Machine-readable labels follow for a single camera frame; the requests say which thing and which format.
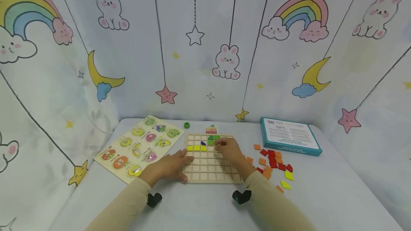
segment sleeve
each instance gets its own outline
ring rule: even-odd
[[[251,190],[252,208],[269,230],[316,231],[298,207],[274,188],[260,172],[253,172],[245,182],[247,189]]]
[[[103,209],[85,231],[128,230],[147,204],[151,187],[142,179],[135,179]]]

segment pink star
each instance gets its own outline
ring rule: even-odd
[[[161,96],[161,103],[164,104],[165,102],[174,104],[174,97],[177,93],[170,92],[167,86],[164,86],[164,89],[161,91],[156,92],[157,95]]]
[[[342,110],[342,117],[338,121],[338,124],[343,125],[345,132],[348,134],[352,127],[360,127],[361,124],[355,119],[357,109],[348,112],[346,109]]]

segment box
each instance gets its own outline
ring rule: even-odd
[[[265,117],[260,124],[265,148],[313,156],[323,152],[307,124]]]

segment table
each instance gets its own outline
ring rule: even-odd
[[[107,143],[112,143],[140,121],[140,118],[122,120]],[[166,121],[181,128],[186,122]],[[186,132],[204,133],[204,121],[189,122],[191,127]],[[261,155],[253,145],[262,144],[260,124],[214,123],[218,124],[220,133],[233,134],[244,155],[253,157],[257,166]],[[294,167],[295,181],[288,180],[292,190],[285,190],[287,198],[305,213],[319,231],[402,231],[320,129],[310,127],[323,153],[316,157],[281,152],[284,162]],[[183,149],[185,135],[171,148],[170,153]],[[275,169],[270,182],[279,185],[280,180],[286,180],[284,173]],[[84,230],[125,186],[122,180],[100,164],[93,163],[51,230]],[[151,193],[162,194],[163,200],[154,209],[146,207],[130,230],[270,230],[252,213],[249,204],[238,205],[233,201],[232,193],[244,189],[244,185],[183,185],[161,180]]]

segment rainbow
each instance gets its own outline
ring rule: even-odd
[[[276,16],[281,17],[287,29],[299,20],[304,20],[304,29],[312,21],[320,21],[323,27],[327,26],[328,7],[324,0],[289,0],[278,9]]]
[[[53,33],[56,32],[58,25],[54,24],[56,19],[60,20],[61,26],[63,25],[63,18],[51,0],[0,0],[0,2],[0,26],[12,36],[19,35],[27,40],[25,29],[33,21],[45,23]]]

